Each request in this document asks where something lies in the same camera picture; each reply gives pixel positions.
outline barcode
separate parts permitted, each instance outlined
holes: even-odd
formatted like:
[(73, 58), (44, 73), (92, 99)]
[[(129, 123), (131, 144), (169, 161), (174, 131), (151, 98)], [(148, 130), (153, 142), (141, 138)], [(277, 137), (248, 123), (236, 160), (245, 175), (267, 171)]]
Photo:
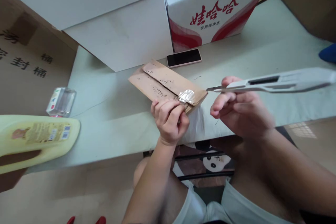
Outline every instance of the barcode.
[(69, 132), (63, 132), (62, 140), (68, 139), (68, 137), (69, 137)]

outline table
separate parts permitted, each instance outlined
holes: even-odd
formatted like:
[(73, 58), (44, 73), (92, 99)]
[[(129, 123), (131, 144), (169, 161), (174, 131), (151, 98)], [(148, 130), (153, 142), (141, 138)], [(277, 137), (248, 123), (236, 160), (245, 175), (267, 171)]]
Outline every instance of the table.
[[(243, 32), (199, 47), (201, 63), (174, 68), (200, 87), (220, 85), (223, 77), (242, 79), (307, 67), (336, 66), (322, 61), (319, 51), (331, 43), (310, 35), (281, 0), (258, 5)], [(81, 122), (73, 148), (64, 156), (30, 167), (28, 172), (77, 166), (154, 149), (159, 131), (150, 114), (151, 101), (129, 81), (136, 68), (113, 72), (79, 47), (69, 80), (77, 91), (71, 117)], [(260, 95), (275, 116), (277, 126), (336, 116), (336, 85), (307, 93)], [(210, 116), (217, 96), (209, 93), (198, 110), (200, 120), (181, 143), (233, 134)]]

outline yellow plastic bottle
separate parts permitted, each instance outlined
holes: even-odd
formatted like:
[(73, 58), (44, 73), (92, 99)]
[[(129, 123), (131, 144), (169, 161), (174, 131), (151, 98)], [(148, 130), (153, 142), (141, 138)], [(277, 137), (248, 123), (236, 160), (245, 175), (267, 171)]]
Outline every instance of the yellow plastic bottle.
[(0, 115), (0, 157), (41, 150), (34, 158), (0, 166), (0, 174), (63, 156), (75, 143), (80, 127), (72, 118)]

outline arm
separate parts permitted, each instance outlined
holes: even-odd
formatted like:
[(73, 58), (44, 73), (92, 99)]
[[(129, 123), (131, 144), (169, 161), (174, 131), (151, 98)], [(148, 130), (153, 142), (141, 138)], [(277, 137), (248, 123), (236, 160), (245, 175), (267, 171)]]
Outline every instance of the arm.
[[(239, 80), (226, 77), (222, 85)], [(221, 93), (210, 114), (244, 139), (244, 151), (261, 158), (267, 183), (283, 198), (302, 210), (336, 216), (336, 176), (275, 130), (273, 117), (255, 92)]]
[(123, 223), (152, 223), (159, 215), (175, 146), (164, 145), (160, 139), (136, 185)]
[(336, 176), (274, 130), (258, 145), (272, 184), (298, 208), (336, 217)]
[(123, 224), (153, 223), (163, 205), (175, 147), (189, 126), (184, 106), (175, 100), (154, 101), (151, 112), (160, 131), (155, 150), (137, 183)]

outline hand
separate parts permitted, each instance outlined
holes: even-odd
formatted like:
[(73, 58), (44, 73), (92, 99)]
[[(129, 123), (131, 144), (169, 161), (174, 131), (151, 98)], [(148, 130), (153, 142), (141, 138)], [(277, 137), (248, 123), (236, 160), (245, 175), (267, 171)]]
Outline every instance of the hand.
[(189, 119), (184, 112), (185, 107), (176, 100), (153, 101), (150, 111), (160, 131), (163, 144), (176, 145), (189, 127)]
[[(241, 79), (228, 76), (222, 86)], [(210, 114), (242, 138), (263, 138), (274, 130), (272, 115), (255, 92), (221, 93), (213, 103)]]

